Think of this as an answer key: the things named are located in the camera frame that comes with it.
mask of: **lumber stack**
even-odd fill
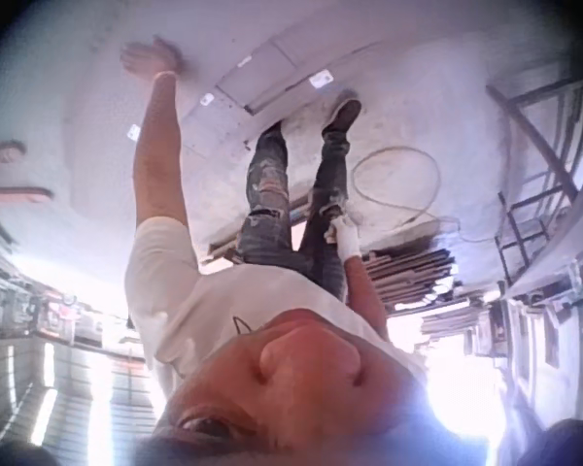
[[[388,309],[397,303],[422,301],[436,281],[451,275],[455,259],[448,250],[396,254],[376,251],[364,261],[380,298]]]

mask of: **eye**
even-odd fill
[[[181,428],[189,432],[215,437],[220,440],[233,439],[232,427],[223,420],[212,417],[186,420],[181,424]]]

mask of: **white t-shirt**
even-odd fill
[[[199,274],[189,230],[173,218],[149,218],[136,230],[125,293],[147,365],[167,398],[204,358],[237,336],[235,316],[257,329],[298,308],[364,338],[418,380],[425,379],[411,355],[385,342],[361,316],[294,271],[244,264]]]

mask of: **concrete floor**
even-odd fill
[[[364,110],[349,136],[350,168],[400,146],[436,163],[391,151],[360,170],[358,187],[417,209],[438,189],[429,212],[462,225],[458,234],[455,222],[423,215],[402,227],[409,212],[363,201],[351,189],[362,243],[392,243],[394,234],[408,241],[417,231],[411,227],[433,221],[461,280],[500,278],[494,244],[463,239],[492,238],[497,192],[507,189],[512,200],[535,192],[534,183],[520,186],[544,163],[519,134],[508,149],[506,120],[485,85],[513,95],[557,79],[571,39],[540,12],[486,3],[51,0],[31,8],[0,45],[0,141],[28,148],[21,165],[0,168],[0,185],[39,185],[56,197],[0,206],[0,221],[19,243],[18,263],[98,309],[124,312],[122,273],[135,221],[135,145],[126,133],[140,124],[148,91],[123,72],[119,53],[122,44],[157,33],[189,63],[179,114],[199,257],[236,231],[248,210],[244,177],[259,132],[287,120],[291,197],[299,197],[317,171],[322,121],[339,91],[351,88]],[[334,82],[316,90],[306,78],[324,68]],[[216,99],[203,107],[199,99],[208,92]],[[553,102],[528,109],[549,138],[555,110]]]

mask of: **ripped jeans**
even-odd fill
[[[346,292],[343,264],[336,245],[324,235],[330,219],[323,215],[348,198],[344,133],[326,133],[322,163],[311,191],[308,219],[298,251],[292,250],[288,151],[278,130],[266,131],[249,166],[246,196],[251,211],[238,238],[237,252],[245,263],[294,270],[342,300]]]

